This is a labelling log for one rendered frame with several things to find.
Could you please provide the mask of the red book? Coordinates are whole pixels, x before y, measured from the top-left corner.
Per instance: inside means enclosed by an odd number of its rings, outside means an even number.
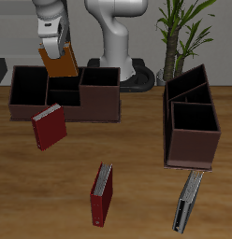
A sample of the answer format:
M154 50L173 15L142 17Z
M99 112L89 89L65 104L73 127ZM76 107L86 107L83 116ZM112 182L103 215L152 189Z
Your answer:
M55 103L31 118L36 145L44 151L66 136L64 109Z
M113 194L112 165L101 163L90 192L92 222L103 227Z

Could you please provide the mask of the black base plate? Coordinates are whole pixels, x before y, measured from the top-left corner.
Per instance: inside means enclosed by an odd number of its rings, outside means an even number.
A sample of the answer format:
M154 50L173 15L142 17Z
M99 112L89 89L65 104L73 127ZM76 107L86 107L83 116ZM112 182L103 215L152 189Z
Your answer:
M89 61L84 70L81 87L95 88L99 92L119 94L120 92L149 91L155 82L153 72L140 58L128 58L126 63L107 61L105 57Z

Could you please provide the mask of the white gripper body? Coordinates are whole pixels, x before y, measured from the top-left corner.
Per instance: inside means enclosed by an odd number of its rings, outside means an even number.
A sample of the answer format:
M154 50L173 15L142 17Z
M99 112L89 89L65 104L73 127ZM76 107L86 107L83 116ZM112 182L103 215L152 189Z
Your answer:
M68 21L63 18L43 23L41 38L51 59L59 59L63 55L67 30Z

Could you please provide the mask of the green pot plant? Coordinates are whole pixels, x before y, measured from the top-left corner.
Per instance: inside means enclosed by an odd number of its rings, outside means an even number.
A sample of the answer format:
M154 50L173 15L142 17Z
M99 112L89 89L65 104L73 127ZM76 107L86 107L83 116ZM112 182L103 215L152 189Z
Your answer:
M163 80L165 82L180 76L185 59L188 56L195 57L197 47L212 41L212 38L207 38L210 33L210 26L196 35L201 20L192 23L192 25L188 25L188 22L203 9L214 4L216 0L205 0L202 3L196 0L188 9L184 8L185 0L166 1L167 11L159 8L163 17L155 24L156 28L159 28L159 22L165 26L165 30L160 29L164 37L162 41L167 45L163 69Z

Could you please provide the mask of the dark brown desk caddy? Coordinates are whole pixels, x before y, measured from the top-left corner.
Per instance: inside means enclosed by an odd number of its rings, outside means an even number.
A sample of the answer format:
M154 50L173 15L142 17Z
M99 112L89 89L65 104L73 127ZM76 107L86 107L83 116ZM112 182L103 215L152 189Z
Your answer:
M76 77L50 77L43 66L13 68L8 108L15 121L29 121L48 106L64 108L67 121L120 120L120 70L81 67Z
M166 168L211 170L221 128L203 64L166 83L163 133Z

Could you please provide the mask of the orange book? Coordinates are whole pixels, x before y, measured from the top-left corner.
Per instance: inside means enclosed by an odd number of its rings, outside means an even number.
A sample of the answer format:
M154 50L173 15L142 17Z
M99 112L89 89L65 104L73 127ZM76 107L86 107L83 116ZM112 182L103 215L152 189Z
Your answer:
M78 65L70 42L65 42L65 54L59 59L51 59L43 44L38 50L41 59L50 77L77 77L79 75Z

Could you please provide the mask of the grey and black book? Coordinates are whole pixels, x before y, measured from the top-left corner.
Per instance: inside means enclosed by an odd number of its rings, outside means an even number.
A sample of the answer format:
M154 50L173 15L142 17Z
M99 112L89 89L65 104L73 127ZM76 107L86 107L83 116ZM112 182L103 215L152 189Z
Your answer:
M172 229L183 233L193 210L203 172L191 171L178 200Z

